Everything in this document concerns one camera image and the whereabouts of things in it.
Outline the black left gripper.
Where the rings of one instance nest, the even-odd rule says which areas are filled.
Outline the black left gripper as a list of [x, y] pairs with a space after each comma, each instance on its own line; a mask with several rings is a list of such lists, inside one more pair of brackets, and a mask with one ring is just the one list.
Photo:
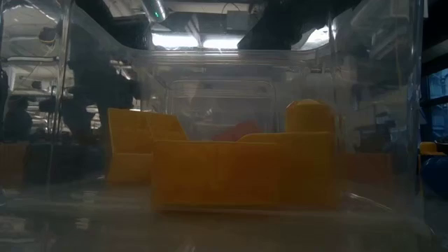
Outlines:
[[74, 86], [70, 89], [74, 98], [99, 109], [130, 109], [133, 99], [141, 98], [139, 83], [117, 73], [109, 64], [70, 61]]

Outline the yellow wedge block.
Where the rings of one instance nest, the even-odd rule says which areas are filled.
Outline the yellow wedge block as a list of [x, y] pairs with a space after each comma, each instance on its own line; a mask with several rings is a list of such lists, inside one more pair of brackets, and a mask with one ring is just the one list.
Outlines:
[[156, 141], [154, 209], [270, 207], [279, 197], [274, 143]]

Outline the yellow hollow square block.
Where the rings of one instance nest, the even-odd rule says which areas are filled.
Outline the yellow hollow square block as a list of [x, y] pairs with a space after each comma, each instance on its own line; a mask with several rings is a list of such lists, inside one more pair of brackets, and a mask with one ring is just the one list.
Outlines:
[[175, 115], [118, 108], [108, 110], [108, 133], [111, 184], [148, 184], [155, 142], [188, 139]]

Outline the dark round object yellow band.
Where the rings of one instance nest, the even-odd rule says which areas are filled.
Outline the dark round object yellow band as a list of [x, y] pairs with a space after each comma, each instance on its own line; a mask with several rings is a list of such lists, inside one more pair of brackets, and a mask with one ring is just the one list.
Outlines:
[[47, 45], [54, 44], [56, 41], [56, 38], [57, 38], [56, 28], [44, 27], [44, 28], [42, 28], [42, 30], [40, 31], [40, 33], [38, 35], [39, 41], [44, 44], [47, 44]]

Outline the white storage shelf rack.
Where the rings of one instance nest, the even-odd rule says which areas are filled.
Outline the white storage shelf rack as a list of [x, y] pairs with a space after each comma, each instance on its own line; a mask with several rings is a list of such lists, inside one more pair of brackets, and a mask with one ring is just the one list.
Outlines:
[[62, 98], [70, 74], [58, 56], [10, 56], [0, 59], [0, 126], [8, 101], [16, 96], [28, 99], [32, 127], [51, 130], [62, 115]]

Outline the ceiling tube light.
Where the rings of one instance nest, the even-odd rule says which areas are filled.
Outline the ceiling tube light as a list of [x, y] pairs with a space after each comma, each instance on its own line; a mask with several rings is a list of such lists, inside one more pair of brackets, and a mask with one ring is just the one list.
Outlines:
[[307, 42], [305, 43], [306, 46], [309, 47], [319, 47], [322, 45], [325, 45], [329, 42], [330, 35], [329, 35], [329, 28], [328, 26], [324, 26], [320, 29], [315, 29], [307, 39]]
[[194, 48], [199, 45], [196, 38], [190, 35], [156, 34], [152, 33], [152, 42], [163, 48]]

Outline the person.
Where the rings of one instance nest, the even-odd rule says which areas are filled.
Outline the person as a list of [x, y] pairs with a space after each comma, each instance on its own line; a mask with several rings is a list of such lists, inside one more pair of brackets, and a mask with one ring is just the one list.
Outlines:
[[28, 114], [29, 101], [24, 96], [16, 96], [8, 101], [8, 111], [4, 120], [6, 141], [28, 141], [32, 129], [32, 117]]

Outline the clear plastic bin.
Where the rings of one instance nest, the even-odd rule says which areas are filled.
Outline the clear plastic bin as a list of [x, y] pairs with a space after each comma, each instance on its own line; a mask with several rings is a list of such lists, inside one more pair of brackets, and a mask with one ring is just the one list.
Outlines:
[[168, 112], [178, 117], [189, 140], [236, 141], [277, 129], [276, 90], [267, 80], [176, 80], [168, 98]]
[[[163, 0], [167, 18], [151, 22], [141, 0], [104, 0], [115, 17], [150, 23], [149, 51], [130, 50], [114, 63], [137, 77], [145, 97], [132, 111], [172, 115], [169, 87], [184, 79], [269, 81], [276, 90], [276, 130], [285, 131], [286, 107], [313, 99], [335, 115], [335, 161], [341, 186], [335, 209], [284, 206], [154, 209], [148, 184], [111, 184], [108, 110], [64, 107], [74, 85], [69, 59], [72, 0], [0, 0], [0, 60], [58, 56], [70, 79], [62, 115], [52, 129], [31, 127], [28, 141], [0, 143], [95, 146], [104, 151], [104, 174], [72, 183], [0, 187], [0, 252], [422, 252], [433, 251], [417, 183], [420, 55], [424, 0], [361, 0], [330, 17], [330, 40], [290, 50], [240, 50], [237, 44], [262, 17], [266, 0]], [[228, 11], [250, 15], [246, 31], [226, 29]], [[54, 44], [39, 41], [56, 28]], [[152, 33], [190, 35], [199, 45], [168, 49]], [[341, 153], [383, 153], [393, 181], [349, 181]]]

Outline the orange wedge block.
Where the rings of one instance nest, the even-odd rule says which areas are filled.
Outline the orange wedge block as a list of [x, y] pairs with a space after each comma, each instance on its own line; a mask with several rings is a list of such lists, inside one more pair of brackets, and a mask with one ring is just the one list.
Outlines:
[[0, 187], [18, 188], [23, 184], [27, 144], [0, 143]]
[[393, 181], [392, 158], [383, 153], [341, 153], [338, 164], [349, 181], [377, 185]]

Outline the grey ceiling box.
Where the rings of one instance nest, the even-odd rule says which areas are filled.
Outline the grey ceiling box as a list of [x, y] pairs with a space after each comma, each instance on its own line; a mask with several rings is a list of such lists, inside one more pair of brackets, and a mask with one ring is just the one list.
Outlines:
[[246, 31], [249, 28], [250, 15], [246, 11], [229, 10], [226, 14], [226, 29]]

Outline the yellow block with stud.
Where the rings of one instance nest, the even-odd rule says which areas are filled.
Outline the yellow block with stud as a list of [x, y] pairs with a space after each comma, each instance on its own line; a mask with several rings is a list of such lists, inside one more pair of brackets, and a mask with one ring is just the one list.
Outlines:
[[286, 107], [285, 131], [247, 134], [246, 143], [276, 144], [279, 203], [288, 207], [335, 209], [341, 186], [335, 161], [335, 115], [313, 99]]

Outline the bluish window pane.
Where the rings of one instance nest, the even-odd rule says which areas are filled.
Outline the bluish window pane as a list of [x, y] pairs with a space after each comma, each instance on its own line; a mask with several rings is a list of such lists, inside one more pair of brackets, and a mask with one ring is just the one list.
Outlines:
[[428, 77], [431, 99], [448, 96], [448, 68], [432, 73]]

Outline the long blue toy block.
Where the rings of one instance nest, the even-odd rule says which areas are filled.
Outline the long blue toy block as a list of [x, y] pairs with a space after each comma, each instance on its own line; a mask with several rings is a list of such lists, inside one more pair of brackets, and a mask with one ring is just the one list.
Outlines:
[[421, 177], [436, 195], [448, 199], [448, 157], [429, 158], [423, 164]]

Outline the silver ceiling duct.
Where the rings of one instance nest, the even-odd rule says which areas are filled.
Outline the silver ceiling duct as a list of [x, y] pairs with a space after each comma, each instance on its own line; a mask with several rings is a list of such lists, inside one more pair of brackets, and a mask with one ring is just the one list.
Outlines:
[[163, 22], [167, 18], [163, 0], [141, 0], [141, 2], [151, 22]]

